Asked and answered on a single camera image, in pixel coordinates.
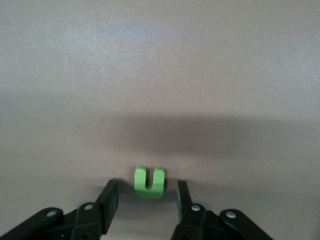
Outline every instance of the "gray table surface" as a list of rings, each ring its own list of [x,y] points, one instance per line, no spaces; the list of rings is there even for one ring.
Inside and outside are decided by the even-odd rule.
[[[166,169],[142,199],[137,165]],[[320,238],[320,1],[1,1],[0,235],[121,178],[110,240],[170,239],[177,179]]]

